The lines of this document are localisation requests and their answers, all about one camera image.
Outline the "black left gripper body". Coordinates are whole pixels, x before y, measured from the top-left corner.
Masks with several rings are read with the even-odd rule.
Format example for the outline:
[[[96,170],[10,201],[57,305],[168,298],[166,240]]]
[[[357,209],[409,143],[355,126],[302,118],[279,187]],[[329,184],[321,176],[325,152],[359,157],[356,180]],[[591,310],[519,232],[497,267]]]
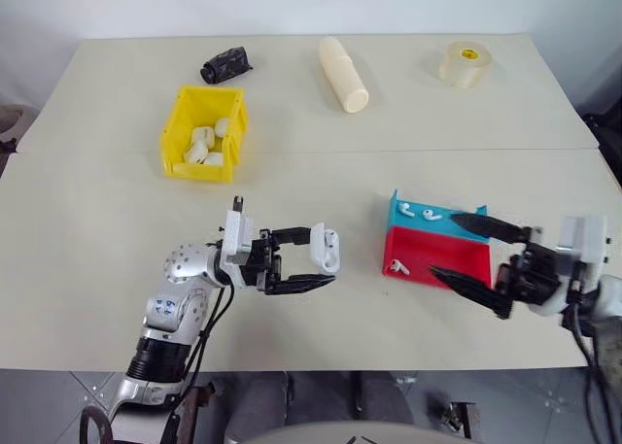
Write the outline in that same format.
[[[252,241],[249,257],[240,271],[247,287],[254,287],[268,295],[282,294],[280,250],[281,229],[262,229],[259,238]]]

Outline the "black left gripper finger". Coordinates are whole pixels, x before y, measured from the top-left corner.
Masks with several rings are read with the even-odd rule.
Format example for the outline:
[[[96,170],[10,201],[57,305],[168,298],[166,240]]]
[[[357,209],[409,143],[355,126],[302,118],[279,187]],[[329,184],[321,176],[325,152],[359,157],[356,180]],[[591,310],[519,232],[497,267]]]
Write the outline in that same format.
[[[287,280],[274,280],[267,284],[266,295],[300,294],[319,289],[334,282],[334,275],[301,274],[292,275]]]
[[[310,227],[288,227],[282,229],[274,229],[271,231],[271,246],[278,249],[281,245],[309,245],[310,244]]]

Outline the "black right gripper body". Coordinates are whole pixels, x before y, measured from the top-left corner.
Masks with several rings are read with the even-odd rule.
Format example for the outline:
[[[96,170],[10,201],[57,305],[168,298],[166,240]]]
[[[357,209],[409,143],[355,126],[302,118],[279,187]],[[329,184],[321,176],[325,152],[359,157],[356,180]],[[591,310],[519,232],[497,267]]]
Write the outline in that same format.
[[[522,252],[499,267],[496,293],[511,302],[520,301],[533,309],[564,309],[569,277],[560,274],[556,251],[541,245],[541,227],[504,226],[497,236],[507,244],[522,244]]]

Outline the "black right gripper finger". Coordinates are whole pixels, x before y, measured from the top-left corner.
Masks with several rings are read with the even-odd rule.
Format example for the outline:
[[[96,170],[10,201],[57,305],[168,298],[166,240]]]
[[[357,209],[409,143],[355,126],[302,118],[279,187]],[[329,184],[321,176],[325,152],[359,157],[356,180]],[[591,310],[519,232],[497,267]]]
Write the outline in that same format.
[[[450,219],[470,233],[501,240],[508,244],[527,243],[531,239],[531,229],[528,226],[519,227],[486,215],[454,213]]]
[[[458,295],[490,309],[502,320],[509,318],[513,301],[507,296],[489,289],[484,282],[448,268],[431,266],[430,271],[438,281]]]

